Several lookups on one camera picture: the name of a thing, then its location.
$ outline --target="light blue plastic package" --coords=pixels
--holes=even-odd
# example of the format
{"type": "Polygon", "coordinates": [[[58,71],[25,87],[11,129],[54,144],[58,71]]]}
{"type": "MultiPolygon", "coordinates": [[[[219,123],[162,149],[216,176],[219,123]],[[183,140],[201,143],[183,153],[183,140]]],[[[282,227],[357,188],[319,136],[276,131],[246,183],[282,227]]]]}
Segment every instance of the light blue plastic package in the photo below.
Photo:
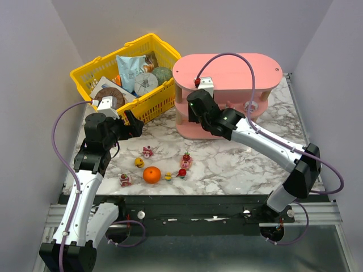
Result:
{"type": "Polygon", "coordinates": [[[139,57],[124,57],[116,55],[117,66],[119,67],[119,74],[123,88],[132,93],[135,86],[135,77],[138,74],[145,72],[147,63],[146,56],[139,57]]]}

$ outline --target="red toy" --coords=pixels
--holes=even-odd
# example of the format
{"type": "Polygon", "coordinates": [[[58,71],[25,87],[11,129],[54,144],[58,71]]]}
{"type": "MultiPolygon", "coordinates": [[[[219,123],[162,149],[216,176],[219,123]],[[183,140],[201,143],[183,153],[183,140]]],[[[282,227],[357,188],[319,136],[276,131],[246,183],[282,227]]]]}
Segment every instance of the red toy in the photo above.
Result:
{"type": "Polygon", "coordinates": [[[153,156],[153,155],[154,155],[154,153],[153,153],[153,151],[151,150],[151,147],[150,147],[150,146],[144,146],[144,147],[142,148],[142,153],[143,153],[143,157],[144,157],[145,159],[148,159],[149,157],[151,157],[151,156],[153,156]]]}
{"type": "Polygon", "coordinates": [[[121,183],[121,187],[130,186],[131,185],[130,177],[128,177],[126,174],[122,174],[120,176],[120,183],[121,183]]]}
{"type": "Polygon", "coordinates": [[[180,177],[181,179],[184,179],[186,174],[187,174],[187,170],[182,168],[181,170],[179,170],[179,173],[178,173],[177,177],[180,177]]]}
{"type": "Polygon", "coordinates": [[[188,170],[192,166],[192,163],[193,163],[192,157],[190,157],[188,152],[185,152],[184,156],[180,160],[180,167],[182,169],[188,170]]]}

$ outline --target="yellow toy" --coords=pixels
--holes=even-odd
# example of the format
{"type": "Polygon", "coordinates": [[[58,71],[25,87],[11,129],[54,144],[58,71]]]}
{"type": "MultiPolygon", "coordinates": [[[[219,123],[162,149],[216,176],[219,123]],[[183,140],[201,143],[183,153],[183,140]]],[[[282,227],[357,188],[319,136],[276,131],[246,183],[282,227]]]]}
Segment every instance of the yellow toy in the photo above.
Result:
{"type": "Polygon", "coordinates": [[[165,174],[165,177],[164,177],[167,181],[170,181],[172,176],[171,176],[171,173],[166,173],[165,174]]]}
{"type": "Polygon", "coordinates": [[[145,166],[145,163],[143,162],[143,160],[141,158],[136,158],[135,159],[135,166],[137,166],[138,168],[142,168],[145,166]]]}

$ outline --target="gray floor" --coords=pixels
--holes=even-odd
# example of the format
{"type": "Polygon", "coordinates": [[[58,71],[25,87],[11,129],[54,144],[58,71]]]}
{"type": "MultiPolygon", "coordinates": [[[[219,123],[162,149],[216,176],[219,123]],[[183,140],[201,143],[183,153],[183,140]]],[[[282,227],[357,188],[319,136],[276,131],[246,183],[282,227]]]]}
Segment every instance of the gray floor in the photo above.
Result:
{"type": "MultiPolygon", "coordinates": [[[[289,227],[283,240],[302,231],[289,227]]],[[[349,271],[334,226],[311,226],[291,246],[274,246],[260,236],[150,237],[130,249],[98,247],[96,272],[260,272],[349,271]]]]}

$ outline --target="black wire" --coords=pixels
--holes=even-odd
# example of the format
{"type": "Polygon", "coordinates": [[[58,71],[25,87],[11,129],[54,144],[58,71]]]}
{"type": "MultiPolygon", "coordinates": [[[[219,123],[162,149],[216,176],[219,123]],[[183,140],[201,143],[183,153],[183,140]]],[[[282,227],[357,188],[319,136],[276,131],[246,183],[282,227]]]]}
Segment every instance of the black wire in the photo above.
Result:
{"type": "Polygon", "coordinates": [[[116,155],[120,152],[120,144],[119,144],[119,142],[116,142],[116,144],[117,144],[117,151],[116,151],[116,153],[114,154],[114,156],[111,159],[113,159],[114,157],[116,157],[116,155]]]}

